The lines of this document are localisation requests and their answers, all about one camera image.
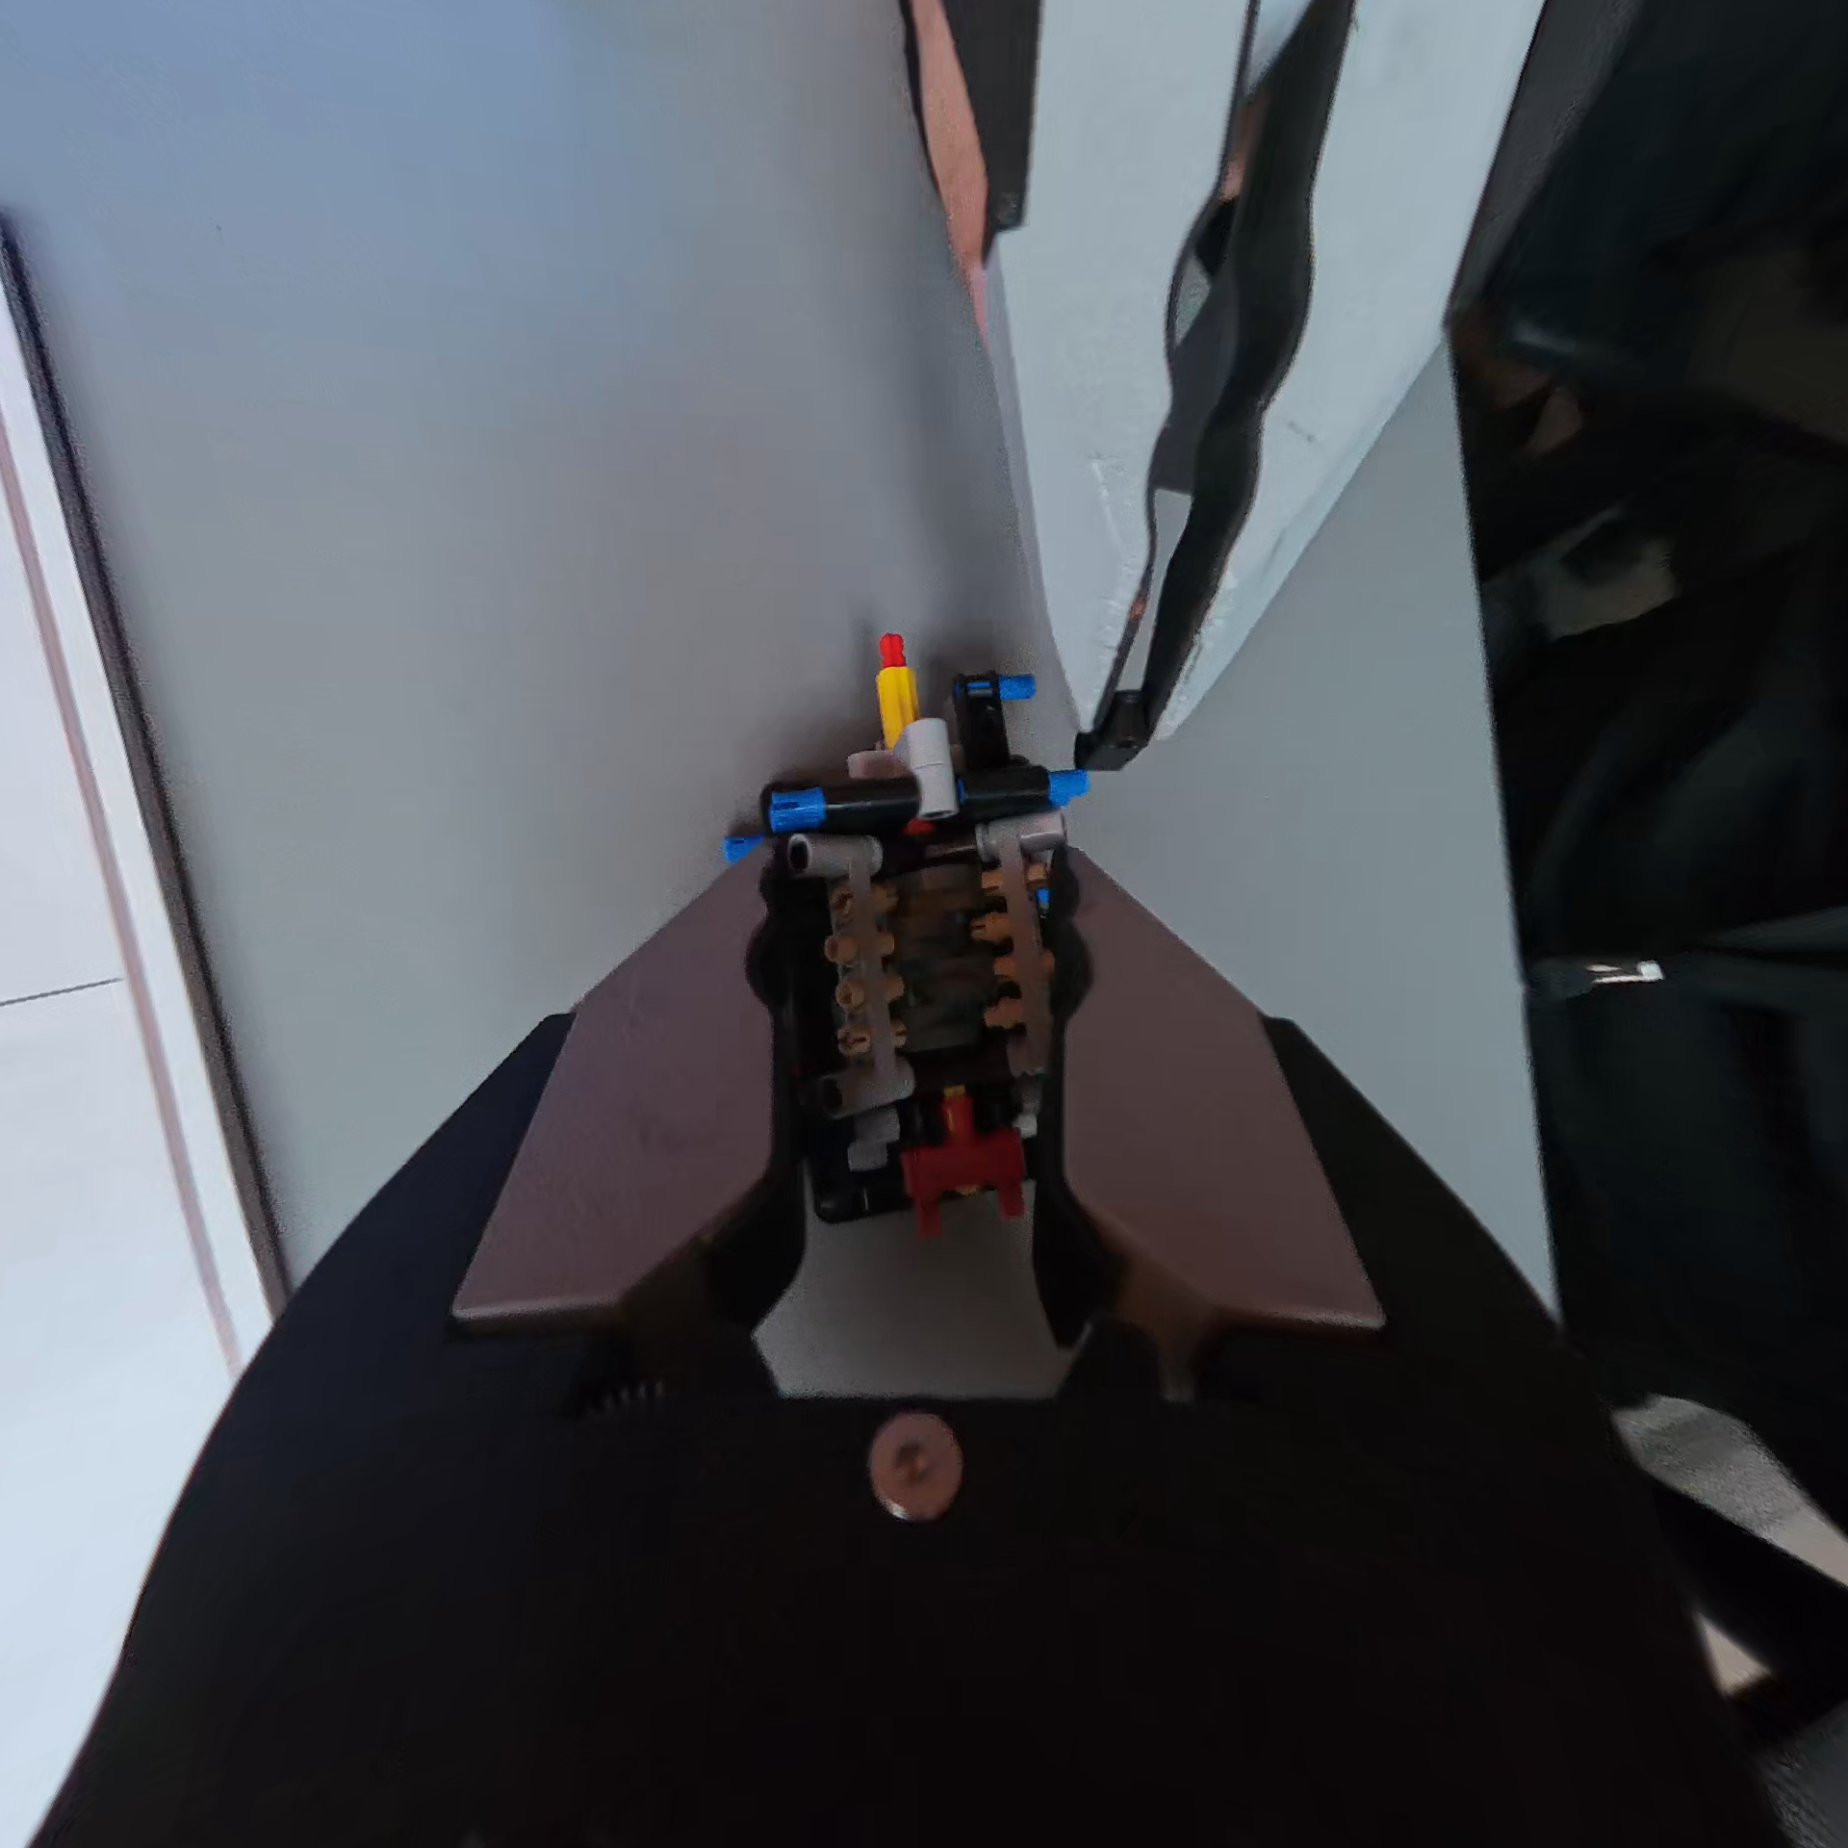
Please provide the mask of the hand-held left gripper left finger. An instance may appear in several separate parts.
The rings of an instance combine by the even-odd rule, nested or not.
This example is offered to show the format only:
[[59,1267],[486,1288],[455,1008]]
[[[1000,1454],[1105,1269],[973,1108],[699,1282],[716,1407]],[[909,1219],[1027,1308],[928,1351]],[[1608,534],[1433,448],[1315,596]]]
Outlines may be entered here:
[[667,1349],[784,1299],[805,1197],[772,874],[733,864],[577,1002],[449,1304],[460,1328]]

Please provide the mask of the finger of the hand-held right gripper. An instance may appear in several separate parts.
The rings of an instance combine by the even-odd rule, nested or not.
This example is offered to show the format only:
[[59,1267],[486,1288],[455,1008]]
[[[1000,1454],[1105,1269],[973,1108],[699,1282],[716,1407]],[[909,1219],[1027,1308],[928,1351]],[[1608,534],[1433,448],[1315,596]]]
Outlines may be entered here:
[[1074,717],[1151,565],[1172,295],[1222,194],[1236,108],[1298,4],[1039,4],[1021,219],[986,259],[988,355],[1030,586]]
[[1307,4],[1267,59],[1202,309],[1228,355],[1151,610],[1151,732],[1228,669],[1439,345],[1535,23],[1541,4]]

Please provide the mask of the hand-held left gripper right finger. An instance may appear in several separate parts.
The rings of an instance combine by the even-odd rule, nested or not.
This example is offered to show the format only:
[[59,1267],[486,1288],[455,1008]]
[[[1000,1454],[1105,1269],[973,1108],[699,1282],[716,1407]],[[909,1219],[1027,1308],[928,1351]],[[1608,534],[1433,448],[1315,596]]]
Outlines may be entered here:
[[1049,887],[1030,1269],[1052,1343],[1370,1340],[1360,1264],[1263,1012],[1080,848]]

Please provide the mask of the multicoloured lego assembly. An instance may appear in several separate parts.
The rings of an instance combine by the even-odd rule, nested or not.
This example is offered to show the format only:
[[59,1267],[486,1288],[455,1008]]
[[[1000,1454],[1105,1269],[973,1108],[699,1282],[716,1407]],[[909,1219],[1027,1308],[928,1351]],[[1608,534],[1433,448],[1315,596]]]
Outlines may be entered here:
[[905,637],[881,636],[881,734],[828,783],[765,783],[775,1028],[799,1104],[799,1155],[822,1222],[949,1203],[1027,1216],[1057,1047],[1052,874],[1086,774],[1012,740],[1030,672],[973,669],[938,713]]

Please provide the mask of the person in black sleeve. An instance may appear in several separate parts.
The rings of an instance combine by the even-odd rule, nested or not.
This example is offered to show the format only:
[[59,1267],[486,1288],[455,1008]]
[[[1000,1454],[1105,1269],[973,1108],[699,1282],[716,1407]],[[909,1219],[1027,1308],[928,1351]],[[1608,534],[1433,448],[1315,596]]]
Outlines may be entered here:
[[1557,1308],[1792,1734],[1845,1706],[1845,4],[1547,4],[1450,364]]

